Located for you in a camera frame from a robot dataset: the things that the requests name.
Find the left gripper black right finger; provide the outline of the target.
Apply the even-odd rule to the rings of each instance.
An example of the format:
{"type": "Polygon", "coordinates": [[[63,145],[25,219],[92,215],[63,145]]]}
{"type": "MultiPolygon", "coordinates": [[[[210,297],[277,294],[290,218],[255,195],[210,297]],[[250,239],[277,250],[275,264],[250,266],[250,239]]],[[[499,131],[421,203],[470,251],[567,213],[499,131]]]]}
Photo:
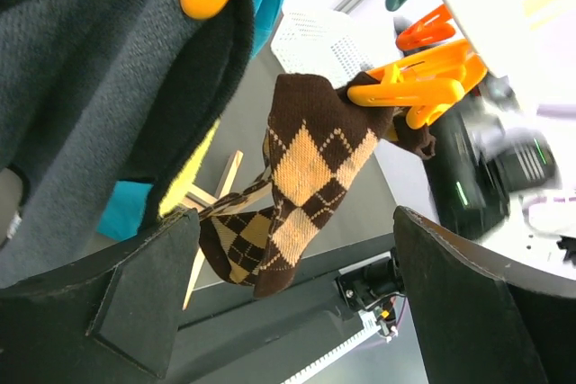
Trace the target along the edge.
{"type": "Polygon", "coordinates": [[[573,383],[575,282],[393,213],[400,274],[431,383],[573,383]]]}

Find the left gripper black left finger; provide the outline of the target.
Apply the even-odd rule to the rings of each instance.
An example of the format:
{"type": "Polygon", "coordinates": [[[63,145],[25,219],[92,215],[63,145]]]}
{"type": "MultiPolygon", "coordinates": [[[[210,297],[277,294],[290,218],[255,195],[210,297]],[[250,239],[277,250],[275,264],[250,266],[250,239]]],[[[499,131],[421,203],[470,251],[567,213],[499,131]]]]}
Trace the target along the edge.
{"type": "Polygon", "coordinates": [[[198,250],[196,210],[1,291],[3,383],[159,383],[198,250]]]}

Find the brown argyle sock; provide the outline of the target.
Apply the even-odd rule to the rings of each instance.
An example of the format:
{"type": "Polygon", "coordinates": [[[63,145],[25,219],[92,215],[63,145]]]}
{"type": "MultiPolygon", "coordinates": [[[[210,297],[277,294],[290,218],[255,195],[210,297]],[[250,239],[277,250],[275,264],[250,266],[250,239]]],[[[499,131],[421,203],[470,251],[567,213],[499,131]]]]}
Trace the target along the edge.
{"type": "MultiPolygon", "coordinates": [[[[269,193],[261,199],[271,193],[271,170],[269,184],[269,193]]],[[[228,258],[231,263],[241,266],[246,271],[251,271],[249,280],[237,285],[254,286],[257,281],[258,267],[264,257],[274,208],[269,206],[253,211],[247,211],[245,208],[243,212],[245,215],[240,218],[240,221],[229,224],[229,227],[236,231],[237,236],[229,247],[228,258]]]]}
{"type": "Polygon", "coordinates": [[[290,286],[303,252],[381,140],[423,160],[435,155],[436,139],[428,127],[409,128],[401,109],[361,107],[347,98],[350,87],[375,82],[365,72],[340,88],[323,76],[277,77],[265,135],[274,211],[256,298],[290,286]]]}

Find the white round clip hanger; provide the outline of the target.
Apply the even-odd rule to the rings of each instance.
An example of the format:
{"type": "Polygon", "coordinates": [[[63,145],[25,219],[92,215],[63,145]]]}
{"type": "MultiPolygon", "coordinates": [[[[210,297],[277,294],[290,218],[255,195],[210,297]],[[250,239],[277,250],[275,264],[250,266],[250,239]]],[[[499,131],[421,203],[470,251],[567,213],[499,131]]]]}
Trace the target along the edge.
{"type": "Polygon", "coordinates": [[[575,0],[443,0],[465,38],[520,105],[575,106],[575,0]]]}

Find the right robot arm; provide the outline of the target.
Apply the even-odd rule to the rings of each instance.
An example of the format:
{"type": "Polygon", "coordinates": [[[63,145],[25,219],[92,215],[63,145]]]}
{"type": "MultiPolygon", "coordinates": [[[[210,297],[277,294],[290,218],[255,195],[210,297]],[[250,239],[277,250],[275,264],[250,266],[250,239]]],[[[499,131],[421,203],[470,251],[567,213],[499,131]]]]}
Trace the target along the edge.
{"type": "Polygon", "coordinates": [[[425,162],[440,224],[503,255],[575,262],[575,193],[504,80],[483,80],[430,128],[425,162]]]}

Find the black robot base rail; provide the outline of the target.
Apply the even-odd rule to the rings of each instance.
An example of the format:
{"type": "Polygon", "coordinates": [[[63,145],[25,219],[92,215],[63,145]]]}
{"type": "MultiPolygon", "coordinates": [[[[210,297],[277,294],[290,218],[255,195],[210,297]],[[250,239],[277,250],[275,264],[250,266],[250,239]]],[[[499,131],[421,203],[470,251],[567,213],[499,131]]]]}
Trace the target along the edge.
{"type": "Polygon", "coordinates": [[[282,383],[363,328],[338,292],[349,265],[388,253],[385,234],[303,260],[294,284],[265,299],[228,283],[193,292],[182,313],[168,383],[282,383]]]}

